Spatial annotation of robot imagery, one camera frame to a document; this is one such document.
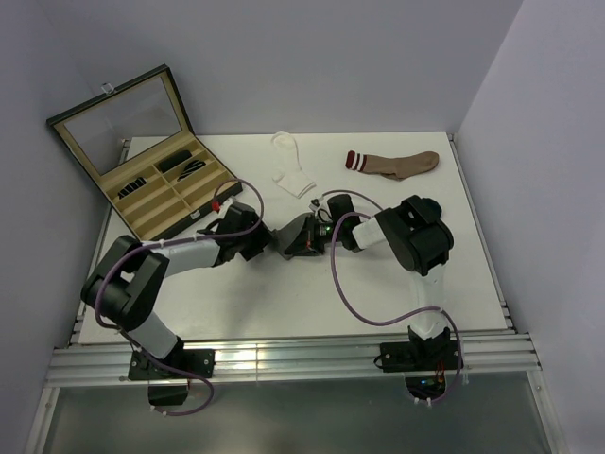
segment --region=white table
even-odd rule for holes
[[[253,183],[266,204],[265,224],[281,228],[308,211],[312,198],[330,189],[353,189],[384,207],[395,206],[413,194],[441,204],[442,219],[451,229],[455,246],[445,276],[447,301],[443,307],[460,330],[506,329],[469,202],[445,133],[296,134],[300,161],[317,188],[297,200],[278,187],[271,135],[203,136],[202,142],[237,176]],[[386,157],[436,151],[441,161],[430,173],[395,182],[363,175],[344,166],[348,150]],[[133,141],[130,153],[135,153]],[[245,189],[237,199],[258,207]],[[374,209],[354,197],[358,211]],[[181,234],[191,235],[213,215]],[[102,253],[128,229],[111,214]],[[362,253],[337,251],[337,268],[345,293],[356,309],[382,321],[410,310],[410,278],[387,244]],[[339,300],[329,256],[295,257],[284,261],[265,251],[246,263],[241,257],[216,269],[193,270],[166,279],[155,310],[187,341],[256,340],[298,337],[352,336],[406,332],[406,324],[372,327],[359,322]],[[111,330],[99,327],[87,310],[80,343],[122,342]]]

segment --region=box lid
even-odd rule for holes
[[[165,64],[47,120],[103,190],[125,172],[155,161],[164,149],[195,135]],[[126,160],[132,137],[164,140]]]

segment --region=brown sock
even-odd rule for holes
[[[391,180],[401,181],[419,173],[428,172],[438,163],[439,154],[435,151],[424,151],[406,158],[383,158],[349,151],[345,166],[361,173],[380,174]]]

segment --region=metal frame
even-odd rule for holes
[[[502,303],[509,329],[501,331],[462,333],[465,375],[527,372],[534,392],[536,406],[552,452],[567,453],[562,431],[554,406],[546,391],[542,367],[529,334],[517,334],[510,312],[495,274],[492,258],[481,231],[473,199],[462,172],[452,134],[448,134],[458,172],[476,229],[486,255],[493,282]],[[109,213],[106,213],[97,241],[91,267],[100,255],[107,230]],[[26,445],[27,454],[42,453],[50,428],[60,389],[63,387],[146,386],[148,382],[129,382],[126,379],[130,365],[130,346],[79,345],[85,306],[82,304],[74,326],[72,345],[58,349],[50,362],[40,405]],[[213,348],[216,350],[215,383],[263,382],[286,380],[377,378],[383,374],[372,360],[379,354],[379,344],[385,341],[404,341],[406,336],[355,336],[347,338],[315,338],[297,340],[257,340],[187,342],[185,348]],[[423,373],[406,374],[424,375]],[[183,383],[184,380],[162,380],[153,383]]]

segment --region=storage box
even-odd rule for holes
[[[234,175],[196,137],[170,68],[104,90],[46,123],[130,230],[170,238],[210,213],[215,189]],[[241,190],[226,183],[218,199]]]

